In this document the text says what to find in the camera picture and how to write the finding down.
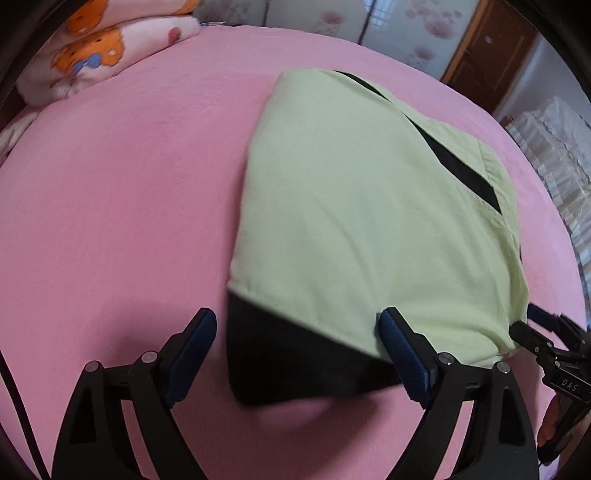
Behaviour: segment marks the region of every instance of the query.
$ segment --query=orange cartoon print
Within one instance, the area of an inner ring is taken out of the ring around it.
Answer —
[[[197,8],[199,2],[200,0],[186,0],[185,4],[174,12],[173,15],[187,15]]]
[[[109,0],[89,0],[66,21],[70,37],[81,37],[94,30],[103,20]]]
[[[105,28],[62,48],[51,61],[51,66],[66,75],[76,75],[84,67],[114,67],[121,60],[123,51],[119,28]]]

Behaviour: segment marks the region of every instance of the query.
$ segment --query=blue gripper pad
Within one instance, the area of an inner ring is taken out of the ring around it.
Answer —
[[[185,399],[217,333],[216,315],[207,310],[170,366],[164,401],[172,407]]]
[[[407,330],[408,335],[415,335],[415,333],[406,325],[404,319],[402,322],[405,325],[399,325],[392,316],[393,314],[402,319],[395,309],[384,310],[380,315],[378,320],[379,336],[408,396],[411,400],[419,402],[423,408],[427,408],[431,401],[431,386],[434,381],[403,329]]]

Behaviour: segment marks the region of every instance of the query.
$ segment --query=bed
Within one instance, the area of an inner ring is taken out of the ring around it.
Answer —
[[[400,457],[422,414],[400,387],[261,410],[239,406],[229,388],[225,287],[246,146],[277,77],[293,67],[354,72],[490,145],[518,192],[531,301],[584,322],[569,235],[492,117],[425,74],[346,41],[207,27],[47,107],[0,168],[0,313],[10,319],[0,325],[2,351],[49,465],[81,367],[158,349],[200,306],[222,325],[173,414],[209,478],[381,479]],[[553,393],[529,354],[510,363],[537,430]],[[2,425],[30,461],[3,388],[0,406]],[[142,473],[154,477],[128,417]],[[464,410],[458,432],[468,419]],[[438,478],[449,476],[461,445],[455,435]]]

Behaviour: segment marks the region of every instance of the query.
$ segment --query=door frame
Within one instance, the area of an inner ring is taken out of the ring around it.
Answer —
[[[455,74],[457,68],[460,66],[460,61],[462,60],[462,56],[464,52],[467,51],[468,45],[474,39],[474,36],[478,32],[480,25],[488,11],[488,9],[492,6],[492,3],[498,0],[480,0],[478,5],[476,6],[476,10],[474,10],[474,15],[472,15],[472,19],[470,20],[470,24],[464,34],[462,41],[457,47],[456,52],[454,53],[451,62],[447,66],[447,70],[443,74],[441,78],[441,82],[445,83],[446,85],[452,80],[453,75]]]

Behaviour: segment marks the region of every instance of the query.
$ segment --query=metal screw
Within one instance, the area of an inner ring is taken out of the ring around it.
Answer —
[[[447,352],[440,353],[438,358],[444,365],[451,365],[456,360],[452,354]]]
[[[149,351],[149,352],[146,352],[142,355],[142,362],[145,364],[151,364],[151,363],[154,363],[157,358],[158,358],[158,353],[153,352],[153,351]]]
[[[91,360],[85,365],[84,370],[91,374],[92,372],[96,372],[99,367],[100,363],[98,363],[96,360]]]
[[[511,367],[509,365],[507,365],[505,362],[497,363],[496,368],[502,374],[507,374],[511,371]]]

